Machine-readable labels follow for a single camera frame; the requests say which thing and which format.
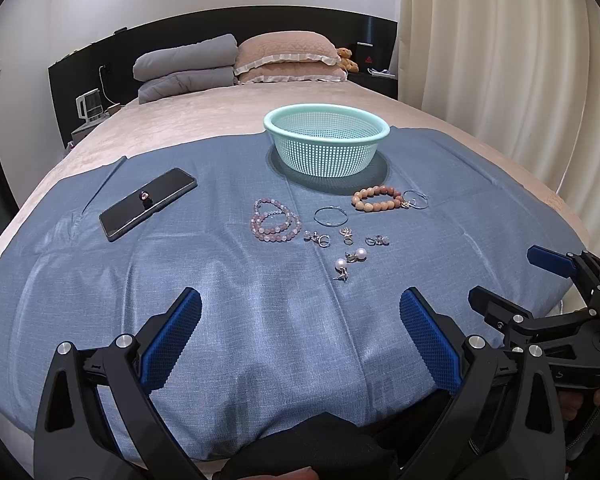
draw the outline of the black headboard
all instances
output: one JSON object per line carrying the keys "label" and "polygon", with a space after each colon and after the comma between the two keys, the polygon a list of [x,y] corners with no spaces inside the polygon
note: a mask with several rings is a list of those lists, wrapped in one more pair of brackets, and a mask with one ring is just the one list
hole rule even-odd
{"label": "black headboard", "polygon": [[102,88],[98,69],[110,99],[126,104],[138,97],[141,82],[133,78],[136,59],[146,52],[208,40],[231,33],[238,44],[258,34],[279,30],[312,30],[335,46],[350,47],[359,41],[382,49],[381,68],[387,68],[394,48],[397,23],[347,12],[300,6],[227,7],[182,14],[123,30],[90,44],[49,68],[49,80],[58,127],[65,144],[81,124],[75,98]]}

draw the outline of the silver bolt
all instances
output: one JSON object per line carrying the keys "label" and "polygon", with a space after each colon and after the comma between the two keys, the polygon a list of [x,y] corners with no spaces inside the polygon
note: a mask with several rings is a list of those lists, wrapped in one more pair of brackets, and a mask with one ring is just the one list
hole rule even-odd
{"label": "silver bolt", "polygon": [[129,334],[123,334],[118,336],[116,339],[116,346],[119,348],[126,348],[134,341],[134,339]]}
{"label": "silver bolt", "polygon": [[484,339],[482,339],[479,335],[472,335],[469,338],[469,345],[479,350],[480,348],[484,348],[486,343],[484,342]]}
{"label": "silver bolt", "polygon": [[533,357],[540,357],[542,355],[542,349],[538,345],[531,345],[529,347],[529,353]]}
{"label": "silver bolt", "polygon": [[68,343],[67,341],[58,345],[58,353],[60,355],[68,354],[69,350],[71,350],[71,343]]}

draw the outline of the teddy bear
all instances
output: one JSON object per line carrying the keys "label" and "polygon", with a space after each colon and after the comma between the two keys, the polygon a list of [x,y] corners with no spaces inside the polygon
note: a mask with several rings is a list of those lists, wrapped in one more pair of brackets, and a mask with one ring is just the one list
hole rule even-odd
{"label": "teddy bear", "polygon": [[338,66],[346,70],[347,72],[358,72],[358,64],[350,60],[352,52],[348,48],[339,48],[337,50],[338,56],[340,56],[340,62]]}

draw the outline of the beige curtain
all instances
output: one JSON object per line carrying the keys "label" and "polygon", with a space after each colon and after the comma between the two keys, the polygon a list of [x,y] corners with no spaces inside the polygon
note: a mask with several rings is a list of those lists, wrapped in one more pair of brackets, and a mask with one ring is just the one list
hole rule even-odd
{"label": "beige curtain", "polygon": [[600,8],[594,0],[401,0],[400,100],[527,168],[600,256]]}

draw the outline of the plastic basket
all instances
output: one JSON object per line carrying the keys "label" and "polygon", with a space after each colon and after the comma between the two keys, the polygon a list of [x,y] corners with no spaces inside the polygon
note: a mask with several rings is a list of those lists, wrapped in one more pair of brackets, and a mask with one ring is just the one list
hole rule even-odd
{"label": "plastic basket", "polygon": [[380,117],[348,106],[284,106],[264,118],[280,158],[311,176],[349,176],[364,170],[389,134]]}

